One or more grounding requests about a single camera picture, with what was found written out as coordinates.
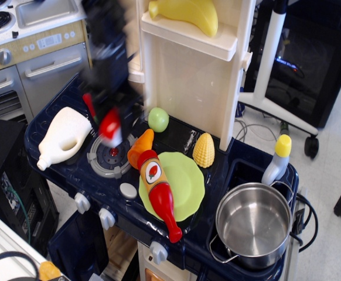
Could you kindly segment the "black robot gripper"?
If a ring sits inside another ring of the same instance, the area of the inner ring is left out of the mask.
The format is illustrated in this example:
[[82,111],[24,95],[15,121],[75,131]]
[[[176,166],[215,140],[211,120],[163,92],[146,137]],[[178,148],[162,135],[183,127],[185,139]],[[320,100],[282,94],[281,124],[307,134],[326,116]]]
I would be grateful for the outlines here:
[[134,122],[142,114],[142,97],[128,82],[128,57],[124,40],[91,45],[93,67],[83,70],[83,94],[92,95],[96,117],[105,117],[117,108],[121,136],[127,138]]

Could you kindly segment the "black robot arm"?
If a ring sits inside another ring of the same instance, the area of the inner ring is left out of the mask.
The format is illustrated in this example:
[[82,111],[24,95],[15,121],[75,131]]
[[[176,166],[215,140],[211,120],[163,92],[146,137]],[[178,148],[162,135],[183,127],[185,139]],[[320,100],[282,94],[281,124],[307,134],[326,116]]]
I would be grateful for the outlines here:
[[142,114],[142,96],[129,83],[125,10],[118,1],[83,1],[93,67],[81,72],[100,134],[117,146]]

